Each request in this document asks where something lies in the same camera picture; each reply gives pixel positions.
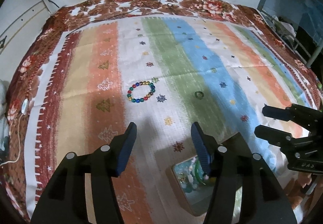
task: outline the bedspread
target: bedspread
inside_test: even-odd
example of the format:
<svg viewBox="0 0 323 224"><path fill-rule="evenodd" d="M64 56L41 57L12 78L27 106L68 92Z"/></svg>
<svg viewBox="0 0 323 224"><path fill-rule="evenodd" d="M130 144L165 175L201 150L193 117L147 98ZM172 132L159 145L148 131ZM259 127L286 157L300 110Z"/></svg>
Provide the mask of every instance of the bedspread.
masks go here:
<svg viewBox="0 0 323 224"><path fill-rule="evenodd" d="M156 92L133 103L127 91L139 81L153 82ZM180 208L165 175L194 155L190 125L198 121L219 142L240 132L279 179L285 158L255 138L255 126L294 137L308 131L264 117L262 107L317 109L316 82L247 7L219 0L89 0L64 7L47 21L9 88L10 158L17 156L26 97L30 106L21 119L22 159L4 169L1 183L28 219L66 153L93 152L133 121L135 147L113 180L125 223L201 223ZM132 95L143 97L145 89Z"/></svg>

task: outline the blue stripe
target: blue stripe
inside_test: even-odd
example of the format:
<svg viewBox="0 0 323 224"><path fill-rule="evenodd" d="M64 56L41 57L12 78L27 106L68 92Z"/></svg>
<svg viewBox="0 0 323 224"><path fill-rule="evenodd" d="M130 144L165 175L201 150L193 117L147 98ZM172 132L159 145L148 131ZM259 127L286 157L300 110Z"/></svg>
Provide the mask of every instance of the blue stripe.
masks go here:
<svg viewBox="0 0 323 224"><path fill-rule="evenodd" d="M206 44L186 21L174 18L162 19L173 33L176 41L184 48L194 68L203 77L213 98L222 109L231 130L240 132L251 151L260 153L269 167L275 170L276 157L269 151L268 142L256 138L254 134L255 127L260 124L256 112L249 104L247 96L239 84L231 78L220 57L207 48ZM217 72L210 71L212 68L216 68ZM230 104L232 99L235 100L235 105ZM241 120L243 115L249 117L247 122Z"/></svg>
<svg viewBox="0 0 323 224"><path fill-rule="evenodd" d="M308 102L305 93L303 89L298 85L298 83L295 82L295 79L293 76L290 74L290 71L285 67L285 65L275 57L275 55L272 53L271 50L269 50L260 40L259 38L253 34L250 30L248 29L241 29L240 27L236 27L237 30L242 30L245 31L250 38L253 39L254 42L256 42L261 48L263 48L270 56L271 58L275 61L276 65L282 70L283 73L285 73L286 78L294 85L294 88L296 92L298 93L298 97L301 98L305 104L305 106L312 108L310 103Z"/></svg>

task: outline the blue gripper pad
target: blue gripper pad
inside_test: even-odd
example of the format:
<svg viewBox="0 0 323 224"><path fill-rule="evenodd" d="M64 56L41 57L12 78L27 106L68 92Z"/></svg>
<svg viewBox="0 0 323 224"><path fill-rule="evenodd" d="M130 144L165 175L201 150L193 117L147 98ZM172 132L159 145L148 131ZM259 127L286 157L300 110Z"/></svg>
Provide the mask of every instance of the blue gripper pad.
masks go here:
<svg viewBox="0 0 323 224"><path fill-rule="evenodd" d="M290 119L292 119L289 110L280 109L272 106L265 106L262 110L262 113L266 117L275 118L282 121L289 121Z"/></svg>
<svg viewBox="0 0 323 224"><path fill-rule="evenodd" d="M196 154L201 163L201 167L206 174L211 172L212 155L209 154L204 145L202 137L204 133L198 122L194 122L191 127L191 137L196 150Z"/></svg>
<svg viewBox="0 0 323 224"><path fill-rule="evenodd" d="M135 123L131 122L129 124L126 132L122 135L122 138L122 148L119 154L117 154L117 176L120 176L120 174L126 169L133 145L135 144L137 138L137 126Z"/></svg>

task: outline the bead bracelet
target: bead bracelet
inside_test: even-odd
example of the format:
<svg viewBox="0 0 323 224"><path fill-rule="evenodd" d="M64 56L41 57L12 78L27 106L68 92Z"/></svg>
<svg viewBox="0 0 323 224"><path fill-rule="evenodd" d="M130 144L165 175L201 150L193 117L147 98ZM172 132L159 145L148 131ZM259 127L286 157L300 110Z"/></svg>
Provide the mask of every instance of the bead bracelet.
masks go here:
<svg viewBox="0 0 323 224"><path fill-rule="evenodd" d="M132 91L134 90L134 88L136 88L136 87L138 87L138 86L140 86L140 85L148 85L148 86L150 87L150 92L149 92L149 93L147 93L147 94L145 95L145 97L143 97L143 98L135 99L135 98L133 98L133 97L131 96L131 93L132 93ZM128 99L129 99L129 101L132 101L133 103L140 103L140 102L143 102L143 101L148 100L148 98L150 98L150 97L154 94L154 92L155 92L155 91L156 91L156 90L155 90L155 86L154 86L154 84L153 84L152 82L147 82L147 81L144 81L144 82L137 82L137 83L133 84L133 85L129 88L129 91L128 91L128 94L127 94L127 97L128 97Z"/></svg>

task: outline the striped blanket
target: striped blanket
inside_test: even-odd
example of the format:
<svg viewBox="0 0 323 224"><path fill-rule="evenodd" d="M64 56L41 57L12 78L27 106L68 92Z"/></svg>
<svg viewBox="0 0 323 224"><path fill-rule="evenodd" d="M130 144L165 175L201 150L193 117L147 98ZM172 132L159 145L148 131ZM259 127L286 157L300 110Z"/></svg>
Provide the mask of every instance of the striped blanket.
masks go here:
<svg viewBox="0 0 323 224"><path fill-rule="evenodd" d="M139 81L153 82L156 92L144 103L133 103L127 91ZM148 91L141 86L132 96ZM307 136L292 122L261 114L264 105L292 103L316 109L309 82L257 28L151 15L66 31L39 70L31 102L24 146L28 214L66 153L93 152L133 121L138 137L130 161L113 180L125 223L202 223L203 216L180 208L165 174L195 155L191 124L198 121L218 142L240 132L279 179L286 175L285 157L257 139L254 128L263 124ZM93 209L88 211L94 223Z"/></svg>

